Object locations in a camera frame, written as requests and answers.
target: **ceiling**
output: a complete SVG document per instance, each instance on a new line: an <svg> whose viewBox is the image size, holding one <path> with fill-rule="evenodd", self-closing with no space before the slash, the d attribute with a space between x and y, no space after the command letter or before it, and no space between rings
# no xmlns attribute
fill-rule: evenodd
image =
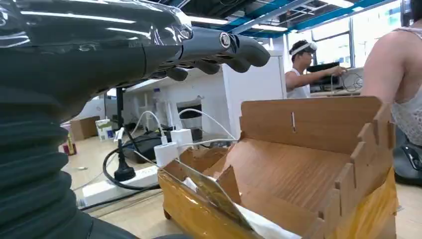
<svg viewBox="0 0 422 239"><path fill-rule="evenodd" d="M226 20L225 24L193 22L253 37L276 38L294 30L303 30L334 18L353 14L392 0L154 0L180 7L189 16ZM255 29L263 24L286 28L284 31Z"/></svg>

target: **woman's arm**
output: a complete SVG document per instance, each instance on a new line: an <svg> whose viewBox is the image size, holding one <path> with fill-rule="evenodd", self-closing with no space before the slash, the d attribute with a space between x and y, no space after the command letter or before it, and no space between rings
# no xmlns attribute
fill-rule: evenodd
<svg viewBox="0 0 422 239"><path fill-rule="evenodd" d="M392 104L405 73L406 32L391 32L374 45L364 67L362 96Z"/></svg>

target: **wooden desk surface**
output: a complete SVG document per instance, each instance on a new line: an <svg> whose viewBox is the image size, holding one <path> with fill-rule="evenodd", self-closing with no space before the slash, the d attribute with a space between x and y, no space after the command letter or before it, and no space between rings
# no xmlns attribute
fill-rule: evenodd
<svg viewBox="0 0 422 239"><path fill-rule="evenodd" d="M76 146L78 154L70 156L69 163L63 168L72 175L72 188L79 187L97 176L102 171L104 157L116 148L116 144L112 141L100 142L97 137L77 141ZM128 164L135 169L146 166L133 164L130 161ZM77 167L88 169L79 171ZM114 160L108 167L108 171L112 174L116 169L117 160ZM420 239L422 237L422 188L397 185L397 191L402 206L396 217L397 238ZM81 196L82 191L78 190L76 194ZM182 233L173 221L165 219L162 204L162 193L160 190L154 190L90 214L124 228L141 239Z"/></svg>

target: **blue ceiling beam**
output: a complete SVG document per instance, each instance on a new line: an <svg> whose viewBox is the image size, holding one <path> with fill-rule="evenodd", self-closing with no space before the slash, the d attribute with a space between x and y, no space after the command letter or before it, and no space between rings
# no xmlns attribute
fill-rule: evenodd
<svg viewBox="0 0 422 239"><path fill-rule="evenodd" d="M390 2L393 2L393 1L394 0L361 0L360 2L355 3L353 6L351 6L349 8L339 8L339 9L331 11L327 14L314 17L312 19L309 19L307 21L304 21L302 23L299 23L295 26L290 27L287 31L284 31L284 32L265 32L265 34L267 35L267 37L270 37L270 38L278 38L278 37L281 37L285 34L290 33L292 30L303 30L303 29L306 29L306 28L321 26L321 25L324 25L326 23L333 22L333 21L336 21L336 20L340 20L344 17L349 17L349 16L352 16L352 15L355 15L355 14L359 14L359 13L364 12L366 10L370 10L370 9L375 8L375 7L379 7L379 6L382 6L384 4L387 4L387 3L390 3ZM353 11L353 9L358 7L358 6L363 7L365 9L362 10L362 11L358 11L358 12ZM257 32L251 32L250 31L250 32L248 32L247 35L255 37L256 33Z"/></svg>
<svg viewBox="0 0 422 239"><path fill-rule="evenodd" d="M232 33L241 33L243 31L246 31L250 28L252 28L252 26L256 25L256 24L260 24L262 22L271 20L275 17L280 16L281 14L288 12L291 9L295 9L301 5L307 4L309 2L311 2L312 0L296 0L296 1L291 1L283 6L277 7L274 10L267 12L266 14L262 14L259 15L259 17L257 17L256 19L249 21L241 26L235 27L234 29L231 30Z"/></svg>
<svg viewBox="0 0 422 239"><path fill-rule="evenodd" d="M255 19L255 16L265 15L269 12L272 12L294 0L274 0L268 4L263 5L262 7L258 8L255 11L250 12L249 14L245 15L244 17L240 17L232 22L229 22L226 25L223 25L219 28L222 31L231 31L232 29L241 26L249 21Z"/></svg>

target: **man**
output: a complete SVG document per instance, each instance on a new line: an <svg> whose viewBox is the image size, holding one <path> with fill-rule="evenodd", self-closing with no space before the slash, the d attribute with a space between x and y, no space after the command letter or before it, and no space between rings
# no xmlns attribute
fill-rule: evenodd
<svg viewBox="0 0 422 239"><path fill-rule="evenodd" d="M301 40L296 42L289 51L292 55L293 69L285 74L287 98L309 98L311 97L310 83L324 76L339 76L346 71L346 68L336 66L304 75L304 71L311 65L312 55L316 49L317 46L315 43L308 43L306 40Z"/></svg>

